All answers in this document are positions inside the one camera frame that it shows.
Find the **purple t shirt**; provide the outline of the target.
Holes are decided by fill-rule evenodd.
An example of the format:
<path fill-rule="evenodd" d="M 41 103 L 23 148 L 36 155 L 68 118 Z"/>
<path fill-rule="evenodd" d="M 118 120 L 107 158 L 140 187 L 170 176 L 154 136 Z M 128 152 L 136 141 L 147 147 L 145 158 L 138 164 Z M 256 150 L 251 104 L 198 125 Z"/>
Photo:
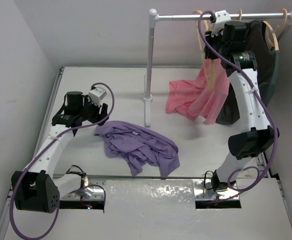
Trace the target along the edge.
<path fill-rule="evenodd" d="M 109 158 L 123 158 L 132 176 L 148 164 L 158 167 L 162 178 L 180 167 L 179 148 L 171 139 L 148 128 L 119 120 L 97 126 L 94 135 L 101 137 Z"/>

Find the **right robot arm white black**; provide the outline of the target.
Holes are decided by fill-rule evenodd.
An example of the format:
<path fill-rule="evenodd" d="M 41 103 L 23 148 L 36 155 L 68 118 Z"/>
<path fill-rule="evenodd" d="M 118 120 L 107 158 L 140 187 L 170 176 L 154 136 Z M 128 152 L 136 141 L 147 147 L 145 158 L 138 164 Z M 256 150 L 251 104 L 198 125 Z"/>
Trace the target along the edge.
<path fill-rule="evenodd" d="M 232 188 L 238 173 L 246 164 L 278 140 L 279 131 L 268 117 L 258 86 L 258 63 L 255 54 L 246 49 L 248 25 L 239 21 L 216 22 L 205 33 L 205 56 L 220 59 L 234 90 L 239 111 L 240 133 L 228 139 L 229 153 L 213 172 L 212 190 Z"/>

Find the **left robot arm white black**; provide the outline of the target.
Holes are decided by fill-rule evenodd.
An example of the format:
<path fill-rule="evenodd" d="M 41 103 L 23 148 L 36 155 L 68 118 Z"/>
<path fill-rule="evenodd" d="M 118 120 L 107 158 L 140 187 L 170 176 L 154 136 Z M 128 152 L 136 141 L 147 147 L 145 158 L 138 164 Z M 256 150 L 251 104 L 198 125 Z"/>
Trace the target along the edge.
<path fill-rule="evenodd" d="M 108 120 L 108 105 L 102 103 L 106 94 L 102 87 L 93 87 L 87 95 L 81 91 L 65 94 L 38 153 L 23 171 L 15 171 L 11 177 L 18 210 L 53 213 L 61 198 L 88 186 L 87 175 L 82 170 L 67 170 L 58 180 L 53 175 L 63 151 L 83 122 L 101 126 Z"/>

